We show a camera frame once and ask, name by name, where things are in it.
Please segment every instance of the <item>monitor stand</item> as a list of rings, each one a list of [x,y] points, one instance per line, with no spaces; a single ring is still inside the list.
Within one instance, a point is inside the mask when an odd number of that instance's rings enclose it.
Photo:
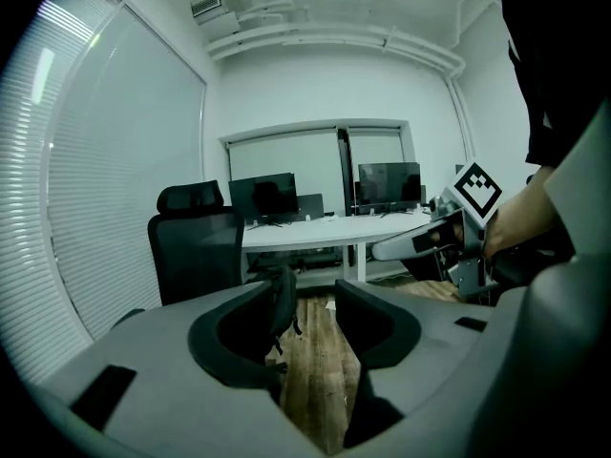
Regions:
[[[273,226],[280,227],[280,228],[284,227],[283,225],[279,224],[275,220],[268,220],[266,222],[257,222],[256,225],[253,225],[252,227],[250,227],[249,229],[246,229],[246,230],[247,231],[252,231],[253,229],[257,229],[258,227],[262,227],[264,225],[273,225]]]
[[[380,217],[380,219],[383,219],[384,217],[386,217],[388,214],[408,214],[408,215],[413,215],[413,211],[415,210],[415,208],[412,208],[412,206],[408,206],[406,207],[405,204],[403,206],[403,209],[397,208],[397,207],[389,207],[389,210],[387,212],[385,212],[384,214],[382,214],[382,217]]]
[[[391,212],[385,212],[384,214],[382,214],[380,219],[383,219],[384,217],[389,216],[390,214],[409,214],[411,216],[413,215],[413,211],[412,210],[395,210]]]

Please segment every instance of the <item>black office chair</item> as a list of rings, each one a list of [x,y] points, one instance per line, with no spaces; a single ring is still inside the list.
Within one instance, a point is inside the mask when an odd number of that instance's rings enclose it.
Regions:
[[[216,180],[166,188],[157,208],[148,233],[163,305],[242,284],[244,220]]]

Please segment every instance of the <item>black monitor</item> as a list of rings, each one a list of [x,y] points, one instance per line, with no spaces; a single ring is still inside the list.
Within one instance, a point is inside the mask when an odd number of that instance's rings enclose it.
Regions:
[[[292,173],[229,182],[231,203],[246,222],[282,222],[299,212]]]
[[[359,205],[412,208],[422,198],[418,163],[360,164]]]
[[[323,194],[298,195],[299,220],[320,219],[325,216],[325,205],[323,204]]]

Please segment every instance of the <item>air vent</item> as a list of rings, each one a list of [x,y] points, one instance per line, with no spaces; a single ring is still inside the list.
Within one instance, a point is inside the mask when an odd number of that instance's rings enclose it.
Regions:
[[[217,9],[220,6],[221,0],[201,0],[197,4],[193,4],[191,6],[191,12],[193,12],[194,17],[197,17],[198,15],[202,15],[207,11]]]

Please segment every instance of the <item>pipe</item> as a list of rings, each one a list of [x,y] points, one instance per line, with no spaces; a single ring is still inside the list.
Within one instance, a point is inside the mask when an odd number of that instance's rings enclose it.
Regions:
[[[459,77],[462,72],[465,71],[465,68],[467,68],[467,62],[463,60],[456,68],[454,68],[451,72],[448,73],[448,77],[450,79],[455,79]]]
[[[458,44],[460,44],[460,35],[462,34],[461,26],[462,26],[462,1],[458,0],[458,4],[456,5],[456,34],[454,37],[454,42],[450,46],[450,49],[454,49]]]
[[[274,11],[280,11],[278,9],[274,9],[274,7],[282,7],[282,6],[288,6],[288,9],[284,11],[295,10],[295,2],[293,2],[292,0],[274,0],[272,2],[266,2],[266,3],[259,4],[259,5],[255,5],[254,7],[251,7],[250,9],[240,12],[239,15],[246,15],[247,13],[252,13],[253,11],[257,11],[257,10],[270,10],[270,8],[273,9]]]
[[[458,94],[456,93],[454,81],[449,78],[446,78],[444,81],[446,82],[446,86],[448,87],[448,91],[450,92],[450,97],[452,99],[452,103],[456,111],[456,118],[458,119],[458,126],[460,127],[460,133],[462,135],[462,143],[463,147],[465,148],[465,159],[467,161],[470,161],[475,157],[474,143],[471,135],[471,130],[465,118],[462,104],[460,103],[460,99],[458,98]]]
[[[280,21],[283,23],[284,22],[284,15],[282,15],[281,13],[248,13],[247,15],[243,15],[242,17],[240,17],[238,19],[238,22],[246,22],[248,20],[253,20],[253,19],[258,19],[258,18],[262,18],[262,19],[266,19],[268,17],[276,17],[279,18]]]
[[[321,30],[329,30],[329,31],[354,31],[358,34],[363,34],[364,32],[369,32],[372,34],[379,35],[381,37],[386,37],[389,34],[389,29],[385,29],[378,26],[367,26],[363,28],[361,26],[351,25],[351,24],[340,24],[336,22],[307,22],[305,24],[276,24],[274,26],[266,26],[262,28],[253,29],[250,31],[238,32],[236,34],[229,35],[217,41],[214,41],[208,44],[205,48],[208,52],[213,52],[219,48],[223,48],[225,46],[230,46],[237,42],[242,42],[247,39],[267,36],[269,34],[275,33],[284,33],[284,32],[294,32],[294,31],[321,31]],[[405,32],[396,31],[392,35],[393,40],[403,40],[407,41],[415,46],[418,46],[422,49],[426,49],[428,51],[437,52],[443,56],[450,58],[452,61],[457,61],[456,66],[460,66],[464,63],[464,59],[453,52],[448,51],[445,48],[437,46],[436,44],[430,43],[424,39],[419,37],[415,37],[411,34],[407,34]]]
[[[467,124],[467,128],[469,130],[469,140],[471,141],[471,150],[473,156],[477,156],[477,150],[475,148],[474,141],[474,126],[473,121],[471,119],[471,113],[469,111],[469,107],[467,106],[467,100],[465,99],[465,95],[462,94],[462,90],[460,89],[460,85],[458,85],[458,81],[452,80],[454,90],[456,91],[456,96],[458,97],[458,102],[460,103],[460,108],[462,109],[462,113],[465,116],[465,123]]]
[[[392,35],[394,34],[396,30],[397,30],[397,26],[392,26],[392,29],[390,29],[390,32],[389,32],[389,36],[385,39],[384,46],[382,46],[382,53],[386,52],[386,49],[390,44],[390,40],[392,39]]]
[[[219,59],[224,59],[225,57],[231,56],[233,54],[237,54],[239,52],[249,51],[252,49],[261,48],[264,46],[271,46],[275,44],[292,45],[322,43],[350,44],[353,46],[361,46],[377,50],[382,50],[382,47],[384,45],[384,41],[382,39],[366,36],[354,36],[351,34],[311,34],[294,36],[283,35],[278,37],[270,37],[267,39],[256,40],[247,44],[240,44],[238,46],[234,46],[233,48],[229,48],[228,50],[212,54],[212,58],[216,61]],[[427,52],[406,49],[399,46],[396,46],[395,48],[386,48],[386,51],[409,57],[415,61],[426,64],[429,67],[435,68],[443,74],[447,74],[453,68],[451,63]]]

